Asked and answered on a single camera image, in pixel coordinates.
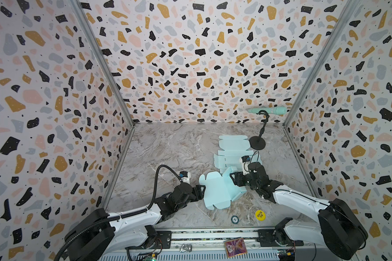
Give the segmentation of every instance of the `gray marble floor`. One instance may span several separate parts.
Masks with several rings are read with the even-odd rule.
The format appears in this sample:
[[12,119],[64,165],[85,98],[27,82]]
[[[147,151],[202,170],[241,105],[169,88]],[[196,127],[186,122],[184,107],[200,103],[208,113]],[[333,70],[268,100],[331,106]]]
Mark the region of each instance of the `gray marble floor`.
[[[214,153],[220,149],[220,135],[251,137],[260,128],[260,124],[137,124],[107,210],[126,211],[148,204],[155,170],[160,164],[170,166],[177,173],[181,170],[191,172],[191,185],[197,185],[201,174],[218,171],[214,167]],[[260,151],[260,155],[270,179],[310,195],[282,125],[269,123],[263,137],[266,148]],[[163,168],[158,177],[157,197],[172,192],[178,184],[174,175]],[[264,221],[255,218],[259,209],[266,213]],[[233,215],[239,217],[238,225],[231,222]],[[255,191],[248,189],[227,209],[210,211],[203,201],[189,203],[157,227],[274,226],[285,217],[298,218],[299,215],[289,207],[261,199]]]

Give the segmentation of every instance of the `terrazzo wallpaper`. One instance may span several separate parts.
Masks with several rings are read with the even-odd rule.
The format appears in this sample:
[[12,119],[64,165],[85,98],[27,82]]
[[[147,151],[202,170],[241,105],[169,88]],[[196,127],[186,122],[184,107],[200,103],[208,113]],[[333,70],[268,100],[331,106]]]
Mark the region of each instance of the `terrazzo wallpaper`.
[[0,1],[1,261],[53,259],[101,207],[124,121],[66,1]]
[[135,122],[259,122],[248,108],[292,106],[346,1],[80,2]]
[[360,260],[392,260],[392,0],[358,8],[288,130],[319,195],[367,229]]

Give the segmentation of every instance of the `silver metal object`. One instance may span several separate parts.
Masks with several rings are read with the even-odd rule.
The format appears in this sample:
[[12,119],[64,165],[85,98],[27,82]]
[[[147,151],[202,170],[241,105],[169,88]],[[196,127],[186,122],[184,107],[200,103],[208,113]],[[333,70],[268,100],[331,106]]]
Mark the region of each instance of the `silver metal object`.
[[192,244],[183,244],[180,247],[180,253],[192,252]]

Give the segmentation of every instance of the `mint green microphone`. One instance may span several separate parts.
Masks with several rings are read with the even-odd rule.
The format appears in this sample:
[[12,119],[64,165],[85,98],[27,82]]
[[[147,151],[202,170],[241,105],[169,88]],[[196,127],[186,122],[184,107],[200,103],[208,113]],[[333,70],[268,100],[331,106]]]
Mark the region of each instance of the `mint green microphone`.
[[259,111],[266,111],[268,114],[283,115],[287,112],[287,108],[284,106],[278,106],[278,107],[271,107],[271,108],[252,108],[252,109],[247,109],[247,111],[255,114],[258,114]]
[[282,115],[287,112],[287,108],[284,106],[279,106],[279,107],[272,107],[272,108],[253,108],[253,109],[247,109],[247,111],[250,113],[266,116],[266,119],[264,120],[263,128],[261,128],[260,130],[260,134],[258,136],[253,136],[249,139],[251,148],[256,150],[264,149],[266,147],[266,141],[263,138],[261,138],[261,135],[263,135],[264,128],[266,127],[266,123],[269,121],[269,117],[270,117],[269,114]]

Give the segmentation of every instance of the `black stand pole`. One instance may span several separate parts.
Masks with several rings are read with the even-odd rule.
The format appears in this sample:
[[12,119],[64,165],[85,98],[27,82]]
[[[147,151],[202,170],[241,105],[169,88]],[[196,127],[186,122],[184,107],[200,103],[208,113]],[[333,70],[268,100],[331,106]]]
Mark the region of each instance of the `black stand pole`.
[[261,130],[260,130],[260,135],[251,137],[249,141],[250,141],[251,148],[256,149],[256,150],[261,150],[266,147],[266,141],[264,141],[264,139],[261,138],[261,136],[264,133],[264,128],[266,127],[266,123],[269,121],[270,116],[264,110],[259,111],[258,114],[266,115],[266,120],[264,120],[263,128],[261,128]]

